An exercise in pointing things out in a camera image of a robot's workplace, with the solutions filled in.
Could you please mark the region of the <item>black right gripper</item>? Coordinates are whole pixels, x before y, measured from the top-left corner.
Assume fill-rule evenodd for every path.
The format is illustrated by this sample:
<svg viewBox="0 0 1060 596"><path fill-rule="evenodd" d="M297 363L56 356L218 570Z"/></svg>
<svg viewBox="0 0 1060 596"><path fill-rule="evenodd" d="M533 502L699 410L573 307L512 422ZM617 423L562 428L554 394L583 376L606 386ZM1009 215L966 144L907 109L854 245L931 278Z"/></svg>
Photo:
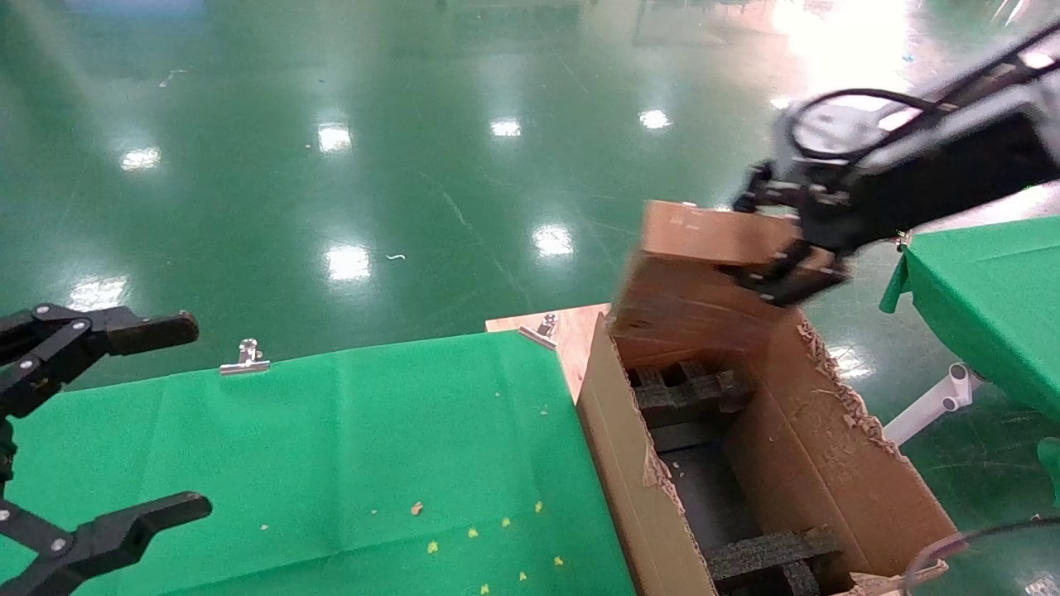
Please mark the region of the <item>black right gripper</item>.
<svg viewBox="0 0 1060 596"><path fill-rule="evenodd" d="M809 199L796 170L776 161L752 165L732 210L798 209L803 240L788 242L761 267L720 265L719 271L768 305L800 305L848 282L848 257L864 245L1058 179L1058 139L1021 110L954 118L877 158L843 177L841 198L832 201Z"/></svg>

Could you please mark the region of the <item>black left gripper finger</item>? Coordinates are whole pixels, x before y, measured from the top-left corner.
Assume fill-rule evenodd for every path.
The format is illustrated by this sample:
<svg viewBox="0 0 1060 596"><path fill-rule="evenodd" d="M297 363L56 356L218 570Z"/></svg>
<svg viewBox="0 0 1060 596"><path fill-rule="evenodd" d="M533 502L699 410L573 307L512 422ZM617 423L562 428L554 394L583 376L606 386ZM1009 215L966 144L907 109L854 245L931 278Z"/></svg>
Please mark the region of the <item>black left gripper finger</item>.
<svg viewBox="0 0 1060 596"><path fill-rule="evenodd" d="M212 502L178 492L110 512L68 532L45 518L1 502L1 532L36 558L4 582L3 595L71 595L87 581L136 565L156 534L208 518Z"/></svg>
<svg viewBox="0 0 1060 596"><path fill-rule="evenodd" d="M105 356L128 356L192 344L195 317L143 318L126 306L72 310L41 303L1 322L1 411L26 418Z"/></svg>

